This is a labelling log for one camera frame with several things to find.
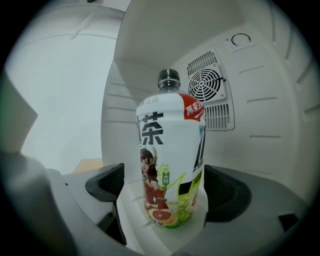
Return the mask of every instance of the white wall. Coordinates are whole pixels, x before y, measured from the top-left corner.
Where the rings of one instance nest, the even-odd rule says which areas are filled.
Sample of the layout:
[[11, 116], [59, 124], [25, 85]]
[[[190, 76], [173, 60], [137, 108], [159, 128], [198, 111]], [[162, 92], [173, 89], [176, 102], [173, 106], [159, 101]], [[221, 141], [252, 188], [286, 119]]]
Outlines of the white wall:
[[102, 0], [102, 5], [125, 12], [127, 11], [130, 2], [131, 0]]
[[101, 116], [103, 164], [124, 163], [126, 183], [141, 180], [136, 109], [157, 92], [158, 70], [137, 62], [114, 60], [107, 79]]
[[14, 88], [6, 72], [1, 74], [0, 84], [0, 150], [16, 154], [38, 116]]
[[[225, 39], [237, 33], [250, 36], [256, 45], [229, 52]], [[232, 93], [234, 130], [207, 130], [205, 164], [234, 169], [288, 185], [292, 175], [293, 128], [288, 84], [273, 49], [249, 24], [213, 37], [186, 54], [173, 67], [181, 89], [188, 90], [187, 65], [208, 51], [216, 52]]]
[[60, 8], [40, 15], [22, 36], [5, 69], [38, 114], [24, 155], [62, 174], [81, 159], [102, 157], [103, 94], [121, 21], [105, 7]]
[[320, 69], [298, 28], [274, 4], [264, 0], [237, 0], [252, 24], [277, 53], [278, 70], [286, 75], [293, 113], [292, 170], [288, 187], [308, 203], [320, 178]]
[[235, 0], [133, 0], [114, 56], [166, 69], [212, 35], [243, 21]]

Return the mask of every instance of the ventilation fan grille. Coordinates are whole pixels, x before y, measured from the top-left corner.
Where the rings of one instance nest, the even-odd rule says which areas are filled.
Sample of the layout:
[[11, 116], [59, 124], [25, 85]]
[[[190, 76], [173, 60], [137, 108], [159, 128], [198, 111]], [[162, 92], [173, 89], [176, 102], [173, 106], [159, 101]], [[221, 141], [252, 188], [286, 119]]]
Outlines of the ventilation fan grille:
[[187, 67], [188, 76], [192, 75], [193, 73], [209, 65], [212, 65], [213, 63], [217, 63], [217, 59], [211, 51], [208, 51], [204, 55], [200, 56], [199, 58], [189, 63]]
[[230, 123], [229, 105], [221, 104], [205, 108], [205, 129], [226, 130]]
[[193, 75], [188, 92], [200, 102], [207, 102], [217, 94], [220, 86], [219, 74], [213, 69], [205, 68]]

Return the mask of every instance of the plastic bottle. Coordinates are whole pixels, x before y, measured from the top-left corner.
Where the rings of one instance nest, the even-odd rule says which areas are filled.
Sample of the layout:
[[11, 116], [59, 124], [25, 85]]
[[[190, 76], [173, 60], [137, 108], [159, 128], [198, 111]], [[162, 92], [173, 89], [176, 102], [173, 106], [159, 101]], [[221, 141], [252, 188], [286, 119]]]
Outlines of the plastic bottle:
[[144, 206], [156, 225], [174, 229], [187, 223], [196, 207], [203, 174], [204, 107], [179, 90], [173, 69], [158, 75], [159, 93], [136, 109]]

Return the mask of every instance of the anime girl illustration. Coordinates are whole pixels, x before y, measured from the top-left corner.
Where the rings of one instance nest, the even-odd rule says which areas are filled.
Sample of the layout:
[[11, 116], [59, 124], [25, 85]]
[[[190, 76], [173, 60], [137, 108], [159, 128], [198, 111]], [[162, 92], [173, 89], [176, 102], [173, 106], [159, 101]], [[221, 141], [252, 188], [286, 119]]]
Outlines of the anime girl illustration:
[[140, 150], [142, 179], [144, 186], [144, 203], [147, 210], [156, 208], [169, 209], [166, 204], [165, 191], [161, 190], [157, 180], [157, 152], [153, 147], [153, 154], [146, 148]]

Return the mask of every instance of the bottle cap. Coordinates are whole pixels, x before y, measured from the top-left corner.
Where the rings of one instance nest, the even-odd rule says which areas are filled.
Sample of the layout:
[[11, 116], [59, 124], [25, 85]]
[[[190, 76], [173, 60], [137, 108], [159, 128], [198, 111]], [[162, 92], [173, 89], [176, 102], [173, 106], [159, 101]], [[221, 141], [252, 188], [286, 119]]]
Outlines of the bottle cap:
[[164, 81], [175, 81], [180, 86], [180, 77], [177, 71], [174, 69], [164, 69], [158, 75], [158, 87], [160, 87], [160, 83]]

